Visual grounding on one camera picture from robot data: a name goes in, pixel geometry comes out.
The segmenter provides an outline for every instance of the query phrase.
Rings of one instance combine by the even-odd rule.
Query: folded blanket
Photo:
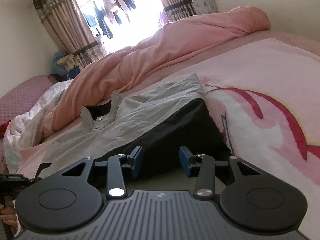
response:
[[[76,119],[84,105],[96,105],[113,90],[129,90],[148,75],[209,48],[251,32],[270,29],[267,14],[256,7],[187,17],[166,24],[151,38],[89,64],[60,102],[44,118],[44,137]]]

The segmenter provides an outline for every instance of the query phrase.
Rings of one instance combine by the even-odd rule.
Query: metal screw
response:
[[[209,197],[212,195],[212,191],[207,188],[201,188],[197,190],[196,194],[201,197]]]
[[[113,197],[120,197],[124,194],[124,190],[122,188],[112,188],[109,190],[109,195]]]

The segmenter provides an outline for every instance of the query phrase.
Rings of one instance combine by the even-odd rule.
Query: quilted pillow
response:
[[[50,76],[36,76],[18,85],[0,99],[0,125],[24,114],[36,104],[39,98],[56,80]]]

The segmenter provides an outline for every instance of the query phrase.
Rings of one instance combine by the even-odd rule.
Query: ribbed gray panel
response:
[[[30,231],[18,240],[300,240],[298,231],[281,236],[258,236],[230,225],[208,201],[188,191],[135,190],[125,200],[110,201],[92,224],[64,235]]]

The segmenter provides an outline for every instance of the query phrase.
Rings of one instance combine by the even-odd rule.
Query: pillow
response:
[[[30,111],[39,98],[55,83],[56,80],[51,75],[36,76],[7,93],[0,99],[0,125]]]

